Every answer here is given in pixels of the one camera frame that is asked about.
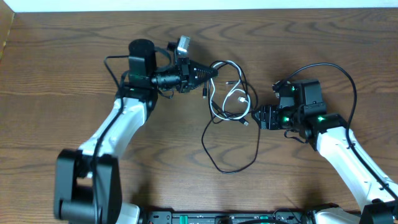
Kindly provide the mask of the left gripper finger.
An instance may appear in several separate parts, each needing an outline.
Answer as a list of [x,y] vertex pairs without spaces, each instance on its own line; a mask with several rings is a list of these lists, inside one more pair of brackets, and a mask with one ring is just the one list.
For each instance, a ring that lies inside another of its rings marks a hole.
[[217,69],[200,64],[194,60],[190,60],[189,71],[193,77],[198,78],[213,78],[218,75]]
[[210,81],[214,77],[215,76],[205,77],[205,78],[191,77],[188,81],[188,89],[194,90],[194,89],[198,88],[200,85],[205,84],[206,82]]

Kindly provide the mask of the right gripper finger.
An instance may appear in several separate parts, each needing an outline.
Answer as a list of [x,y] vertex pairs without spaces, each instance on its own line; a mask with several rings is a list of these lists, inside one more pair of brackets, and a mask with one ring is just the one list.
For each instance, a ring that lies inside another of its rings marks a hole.
[[263,116],[266,113],[266,105],[261,105],[252,112],[253,116]]
[[259,128],[264,128],[264,118],[262,113],[252,113],[251,116]]

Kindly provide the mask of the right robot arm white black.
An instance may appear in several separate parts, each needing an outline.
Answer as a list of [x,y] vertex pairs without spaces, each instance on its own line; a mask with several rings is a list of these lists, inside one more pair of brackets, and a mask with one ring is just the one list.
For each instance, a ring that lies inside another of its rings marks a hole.
[[397,184],[361,147],[348,123],[337,113],[327,113],[318,80],[298,80],[275,85],[276,105],[252,112],[261,129],[299,134],[337,171],[358,203],[361,214],[341,207],[321,205],[306,212],[303,223],[394,223],[397,221]]

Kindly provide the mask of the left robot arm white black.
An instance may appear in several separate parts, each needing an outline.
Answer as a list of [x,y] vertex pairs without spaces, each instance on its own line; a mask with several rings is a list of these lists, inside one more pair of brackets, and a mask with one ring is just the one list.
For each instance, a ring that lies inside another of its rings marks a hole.
[[128,70],[119,78],[112,75],[117,92],[110,114],[78,149],[64,149],[57,157],[55,218],[69,223],[145,222],[139,206],[123,202],[119,160],[159,96],[188,93],[218,75],[189,59],[189,45],[184,35],[166,49],[147,39],[129,44]]

